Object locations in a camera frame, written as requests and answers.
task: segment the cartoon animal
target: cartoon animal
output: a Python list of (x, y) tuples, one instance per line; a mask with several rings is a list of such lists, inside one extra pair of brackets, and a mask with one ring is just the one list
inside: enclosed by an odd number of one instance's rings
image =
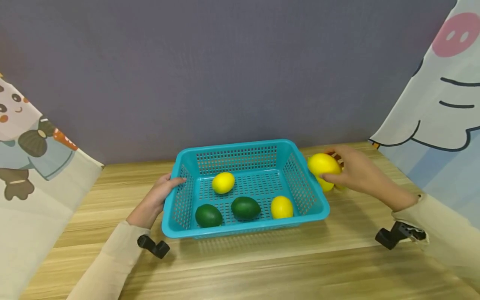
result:
[(480, 16), (461, 2), (371, 141), (461, 151), (480, 129)]
[(7, 200), (27, 199), (35, 190), (35, 169), (45, 179), (58, 175), (78, 147), (16, 90), (0, 78), (0, 179)]

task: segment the hand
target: hand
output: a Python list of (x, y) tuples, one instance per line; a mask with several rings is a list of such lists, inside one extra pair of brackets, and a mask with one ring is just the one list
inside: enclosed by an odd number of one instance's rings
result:
[(375, 197), (399, 211), (414, 205), (417, 197), (395, 184), (365, 154), (347, 145), (327, 149), (343, 159), (344, 169), (340, 174), (320, 174), (328, 182), (343, 185), (351, 190)]
[(153, 187), (127, 217), (130, 225), (146, 229), (152, 228), (158, 215), (163, 211), (165, 199), (173, 188), (184, 183), (185, 178), (170, 178), (171, 174), (160, 177)]
[(180, 177), (171, 179), (171, 175), (167, 174), (160, 177), (142, 200), (142, 202), (150, 204), (153, 209), (159, 210), (158, 213), (163, 211), (165, 199), (172, 189), (186, 181), (185, 178)]

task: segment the wood grain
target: wood grain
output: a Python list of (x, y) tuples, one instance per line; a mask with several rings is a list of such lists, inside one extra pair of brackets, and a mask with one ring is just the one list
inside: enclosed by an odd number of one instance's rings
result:
[[(369, 143), (352, 144), (394, 181), (419, 192)], [(303, 149), (305, 156), (325, 147)], [(91, 192), (22, 295), (65, 299), (115, 226), (173, 162), (106, 166)], [(374, 240), (393, 224), (376, 199), (353, 191), (327, 195), (331, 214), (297, 228), (207, 240), (165, 239), (159, 218), (154, 240), (171, 251), (144, 252), (121, 299), (480, 299), (410, 242), (392, 251)]]

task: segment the lemon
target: lemon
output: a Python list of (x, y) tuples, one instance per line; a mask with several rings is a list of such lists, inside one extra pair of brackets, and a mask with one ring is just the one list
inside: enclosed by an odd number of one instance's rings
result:
[(320, 186), (322, 187), (322, 190), (324, 192), (331, 191), (333, 186), (334, 186), (333, 183), (327, 182), (327, 181), (321, 179), (320, 177), (317, 177), (317, 181), (320, 184)]
[(318, 153), (312, 157), (309, 157), (307, 166), (308, 170), (310, 170), (310, 172), (312, 172), (312, 174), (316, 177), (323, 173), (340, 174), (342, 171), (342, 168), (336, 159), (328, 154), (323, 153)]
[(340, 174), (342, 168), (336, 159), (328, 154), (318, 153), (308, 158), (307, 161), (308, 170), (315, 175), (318, 183), (322, 187), (324, 192), (328, 192), (333, 189), (334, 184), (329, 183), (319, 177), (320, 174)]
[(272, 213), (272, 218), (274, 219), (293, 217), (292, 202), (285, 196), (277, 196), (273, 198), (270, 211)]
[(228, 193), (235, 184), (235, 177), (232, 173), (223, 172), (215, 176), (212, 181), (212, 189), (218, 194)]

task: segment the gray wall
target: gray wall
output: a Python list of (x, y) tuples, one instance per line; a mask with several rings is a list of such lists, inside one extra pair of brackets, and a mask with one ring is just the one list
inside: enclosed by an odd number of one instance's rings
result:
[(0, 71), (103, 163), (366, 140), (455, 0), (0, 2)]

